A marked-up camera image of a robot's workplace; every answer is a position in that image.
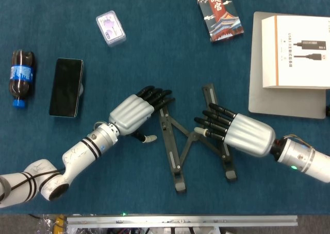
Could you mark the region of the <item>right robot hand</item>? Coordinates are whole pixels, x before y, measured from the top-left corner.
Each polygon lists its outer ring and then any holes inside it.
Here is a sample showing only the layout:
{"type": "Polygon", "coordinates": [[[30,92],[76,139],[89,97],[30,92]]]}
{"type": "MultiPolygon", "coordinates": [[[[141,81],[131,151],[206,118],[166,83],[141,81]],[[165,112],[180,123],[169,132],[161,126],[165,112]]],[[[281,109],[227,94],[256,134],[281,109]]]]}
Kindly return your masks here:
{"type": "Polygon", "coordinates": [[[210,110],[202,111],[205,118],[194,118],[201,125],[194,128],[195,132],[254,157],[264,157],[270,153],[276,138],[271,126],[214,103],[208,107],[210,110]]]}

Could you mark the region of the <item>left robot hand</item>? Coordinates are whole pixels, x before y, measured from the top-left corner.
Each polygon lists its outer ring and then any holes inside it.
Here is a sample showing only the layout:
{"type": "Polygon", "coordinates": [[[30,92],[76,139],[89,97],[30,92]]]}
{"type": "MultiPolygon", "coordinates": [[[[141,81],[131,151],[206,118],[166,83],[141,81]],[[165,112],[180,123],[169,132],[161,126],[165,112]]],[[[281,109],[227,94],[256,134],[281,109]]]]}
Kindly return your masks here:
{"type": "Polygon", "coordinates": [[[115,128],[115,135],[132,136],[141,143],[157,140],[156,135],[144,135],[139,128],[157,111],[175,98],[169,97],[171,90],[146,86],[138,93],[130,95],[109,114],[109,126],[115,128]]]}

